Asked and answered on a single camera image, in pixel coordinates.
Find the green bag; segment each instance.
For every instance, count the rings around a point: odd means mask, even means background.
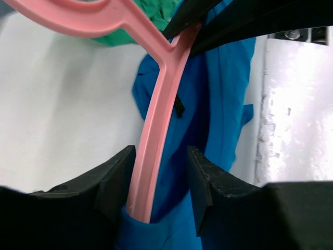
[[[163,31],[181,0],[133,0],[155,26]],[[127,43],[136,43],[124,30],[116,30],[109,35],[94,38],[93,40],[109,46],[118,46]]]

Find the pink plastic object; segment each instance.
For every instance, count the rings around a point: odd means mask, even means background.
[[[149,223],[174,100],[200,24],[192,25],[170,44],[133,0],[4,1],[31,20],[67,35],[95,38],[122,28],[158,63],[160,73],[137,150],[126,205],[130,216]]]

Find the pink plastic hanger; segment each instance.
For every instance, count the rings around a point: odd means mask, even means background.
[[[200,24],[170,44],[133,0],[4,0],[31,20],[56,32],[95,38],[124,29],[158,63],[160,73],[137,150],[126,210],[150,222],[165,138],[178,86]]]

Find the blue fabric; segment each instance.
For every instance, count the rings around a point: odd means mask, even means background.
[[[231,0],[208,14],[215,17]],[[172,113],[156,187],[151,224],[130,218],[125,211],[116,249],[201,250],[196,237],[186,179],[186,148],[193,145],[225,170],[235,160],[242,126],[253,117],[252,105],[243,105],[249,81],[255,39],[223,45],[188,60],[178,90],[186,110]],[[143,118],[158,76],[157,63],[146,56],[133,87]]]

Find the green fabric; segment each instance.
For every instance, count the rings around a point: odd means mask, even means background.
[[[180,0],[133,0],[155,26],[163,31],[176,9]],[[113,33],[94,38],[93,40],[109,46],[117,46],[127,43],[136,43],[124,30],[116,30]]]

